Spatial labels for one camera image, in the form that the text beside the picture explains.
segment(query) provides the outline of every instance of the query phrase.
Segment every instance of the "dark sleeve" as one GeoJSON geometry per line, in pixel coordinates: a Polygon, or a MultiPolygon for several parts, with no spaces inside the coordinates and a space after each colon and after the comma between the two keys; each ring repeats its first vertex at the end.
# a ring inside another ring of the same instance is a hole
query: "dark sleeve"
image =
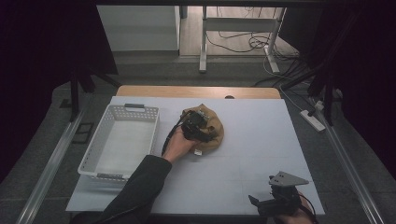
{"type": "Polygon", "coordinates": [[[104,223],[144,223],[171,168],[169,161],[147,155],[100,219],[111,219],[104,223]]]}

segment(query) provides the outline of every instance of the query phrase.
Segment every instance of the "white wall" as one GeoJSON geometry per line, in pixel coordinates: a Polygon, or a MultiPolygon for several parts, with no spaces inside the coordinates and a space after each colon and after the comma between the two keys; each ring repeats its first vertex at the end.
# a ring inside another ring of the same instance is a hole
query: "white wall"
{"type": "Polygon", "coordinates": [[[112,51],[178,50],[178,7],[97,8],[112,51]]]}

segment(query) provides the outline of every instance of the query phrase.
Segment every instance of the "brown hat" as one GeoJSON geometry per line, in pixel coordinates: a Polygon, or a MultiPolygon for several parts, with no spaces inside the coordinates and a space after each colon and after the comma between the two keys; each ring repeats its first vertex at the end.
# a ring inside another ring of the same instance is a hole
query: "brown hat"
{"type": "Polygon", "coordinates": [[[195,149],[204,152],[210,149],[218,148],[224,137],[224,128],[218,115],[213,110],[207,108],[203,104],[200,104],[199,106],[193,108],[184,109],[182,116],[189,111],[200,112],[205,116],[206,126],[200,127],[200,131],[213,136],[212,140],[210,140],[209,142],[201,142],[195,147],[195,149]]]}

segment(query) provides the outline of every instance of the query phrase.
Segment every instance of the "white plastic basket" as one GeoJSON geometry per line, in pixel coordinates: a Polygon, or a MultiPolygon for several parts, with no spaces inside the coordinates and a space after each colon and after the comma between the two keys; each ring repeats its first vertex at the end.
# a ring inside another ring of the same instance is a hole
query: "white plastic basket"
{"type": "Polygon", "coordinates": [[[154,149],[159,109],[143,105],[108,105],[78,167],[81,175],[128,180],[154,149]]]}

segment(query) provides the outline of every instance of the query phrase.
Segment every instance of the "hand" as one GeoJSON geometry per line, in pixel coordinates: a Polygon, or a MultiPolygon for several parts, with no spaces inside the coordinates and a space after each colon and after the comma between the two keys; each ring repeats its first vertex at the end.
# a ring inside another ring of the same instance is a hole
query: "hand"
{"type": "Polygon", "coordinates": [[[183,135],[181,127],[177,127],[163,153],[163,158],[173,163],[198,143],[199,141],[197,140],[187,140],[183,135]]]}
{"type": "MultiPolygon", "coordinates": [[[[304,197],[301,197],[301,202],[304,207],[306,207],[309,211],[311,211],[311,208],[308,205],[308,202],[304,197]]],[[[277,216],[279,220],[281,220],[285,224],[312,224],[311,218],[308,216],[308,214],[301,210],[300,208],[292,215],[292,216],[286,216],[286,215],[280,215],[277,216]]]]}

